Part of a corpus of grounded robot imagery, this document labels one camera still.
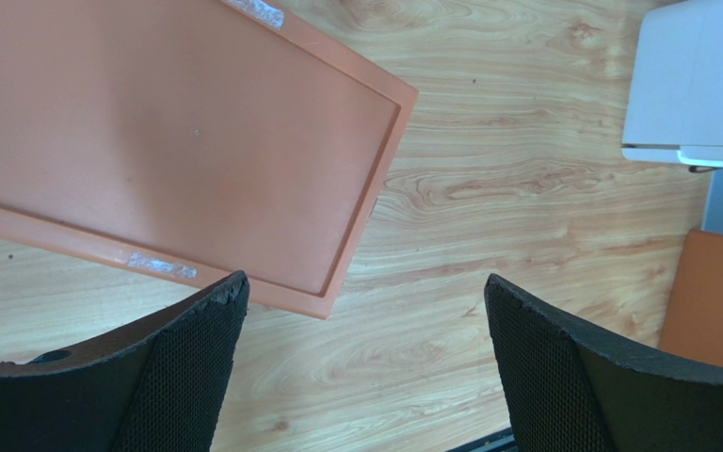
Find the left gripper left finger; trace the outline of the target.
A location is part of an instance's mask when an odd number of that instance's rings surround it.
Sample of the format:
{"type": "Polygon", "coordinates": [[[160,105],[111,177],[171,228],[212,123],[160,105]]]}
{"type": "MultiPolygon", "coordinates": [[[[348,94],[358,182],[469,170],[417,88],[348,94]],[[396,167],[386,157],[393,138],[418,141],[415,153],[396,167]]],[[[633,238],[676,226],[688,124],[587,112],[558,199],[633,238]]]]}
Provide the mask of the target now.
{"type": "Polygon", "coordinates": [[[0,363],[0,451],[206,451],[248,311],[245,273],[169,307],[0,363]]]}

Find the orange drawer box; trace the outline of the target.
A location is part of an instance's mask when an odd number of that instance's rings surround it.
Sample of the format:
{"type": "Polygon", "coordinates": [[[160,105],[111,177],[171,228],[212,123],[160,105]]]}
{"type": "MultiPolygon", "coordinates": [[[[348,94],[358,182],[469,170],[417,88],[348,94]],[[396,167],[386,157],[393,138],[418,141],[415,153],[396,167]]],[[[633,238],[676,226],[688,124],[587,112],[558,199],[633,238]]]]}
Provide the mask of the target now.
{"type": "Polygon", "coordinates": [[[0,238],[326,318],[417,96],[269,1],[0,1],[0,238]]]}

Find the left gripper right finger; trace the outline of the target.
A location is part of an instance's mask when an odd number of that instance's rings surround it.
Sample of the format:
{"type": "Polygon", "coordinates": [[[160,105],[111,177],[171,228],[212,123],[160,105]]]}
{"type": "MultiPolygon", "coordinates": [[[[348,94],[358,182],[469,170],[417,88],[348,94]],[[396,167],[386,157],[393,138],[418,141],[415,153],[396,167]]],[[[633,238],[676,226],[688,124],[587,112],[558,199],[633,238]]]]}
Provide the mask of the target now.
{"type": "Polygon", "coordinates": [[[723,367],[645,346],[496,274],[484,300],[521,451],[723,451],[723,367]]]}

